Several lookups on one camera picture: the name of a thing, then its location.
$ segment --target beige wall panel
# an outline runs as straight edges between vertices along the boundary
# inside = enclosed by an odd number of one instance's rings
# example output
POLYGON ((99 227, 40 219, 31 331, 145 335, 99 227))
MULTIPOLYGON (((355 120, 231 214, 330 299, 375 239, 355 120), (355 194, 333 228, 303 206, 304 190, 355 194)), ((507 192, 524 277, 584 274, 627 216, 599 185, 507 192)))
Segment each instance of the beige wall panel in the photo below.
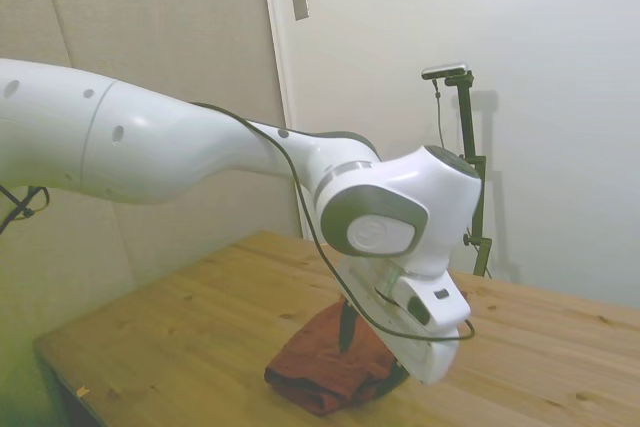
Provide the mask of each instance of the beige wall panel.
MULTIPOLYGON (((55 0, 73 64, 283 124, 266 0, 55 0)), ((146 282, 257 229, 297 233, 289 183, 212 178, 169 204, 116 206, 146 282)))
MULTIPOLYGON (((0 0, 0 57, 68 64, 51 0, 0 0)), ((61 191, 52 198, 0 236, 2 426, 59 425, 32 340, 133 287, 111 205, 61 191)), ((0 196, 0 218, 12 205, 0 196)))

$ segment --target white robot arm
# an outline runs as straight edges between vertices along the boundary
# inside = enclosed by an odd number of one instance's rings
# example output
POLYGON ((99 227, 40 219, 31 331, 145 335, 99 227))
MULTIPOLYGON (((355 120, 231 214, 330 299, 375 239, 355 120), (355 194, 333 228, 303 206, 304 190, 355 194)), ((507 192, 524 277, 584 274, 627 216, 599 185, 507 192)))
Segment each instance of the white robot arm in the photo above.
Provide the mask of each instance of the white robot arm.
POLYGON ((346 254, 330 268, 350 303, 411 375, 443 377, 470 314, 447 273, 480 195, 469 164, 439 147, 381 162, 355 134, 279 129, 101 75, 0 59, 0 185, 156 203, 229 169, 297 173, 326 241, 346 254))

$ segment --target red towel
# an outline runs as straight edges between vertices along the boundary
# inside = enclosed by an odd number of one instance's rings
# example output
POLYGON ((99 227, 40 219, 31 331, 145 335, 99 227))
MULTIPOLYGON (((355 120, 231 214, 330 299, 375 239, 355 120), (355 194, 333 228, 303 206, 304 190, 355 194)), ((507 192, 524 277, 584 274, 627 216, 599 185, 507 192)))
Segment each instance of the red towel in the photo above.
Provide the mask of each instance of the red towel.
POLYGON ((264 373, 276 392, 316 415, 373 399, 406 378, 394 355, 360 316, 350 347, 340 353, 344 302, 311 319, 264 373))

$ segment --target wooden table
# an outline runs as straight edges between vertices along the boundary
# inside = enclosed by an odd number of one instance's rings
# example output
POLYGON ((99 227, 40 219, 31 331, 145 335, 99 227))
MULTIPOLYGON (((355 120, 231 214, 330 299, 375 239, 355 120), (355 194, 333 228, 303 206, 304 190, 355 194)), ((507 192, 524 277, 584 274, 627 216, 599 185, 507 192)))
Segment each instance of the wooden table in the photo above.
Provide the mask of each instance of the wooden table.
POLYGON ((639 311, 455 280, 469 292, 478 335, 446 380, 410 379, 324 419, 262 379, 285 341, 337 298, 314 246, 299 239, 249 237, 40 338, 37 349, 110 427, 640 426, 639 311))

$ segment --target small camera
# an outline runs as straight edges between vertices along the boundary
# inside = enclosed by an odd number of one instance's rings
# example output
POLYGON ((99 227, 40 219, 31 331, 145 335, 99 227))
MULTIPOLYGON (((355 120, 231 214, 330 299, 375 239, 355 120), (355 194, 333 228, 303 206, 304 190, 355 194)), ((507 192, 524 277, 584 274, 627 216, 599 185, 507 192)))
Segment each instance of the small camera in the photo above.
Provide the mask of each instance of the small camera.
POLYGON ((424 80, 435 80, 446 77, 454 77, 456 75, 465 74, 469 70, 469 66, 464 62, 456 64, 440 65, 438 67, 428 67, 422 71, 424 80))

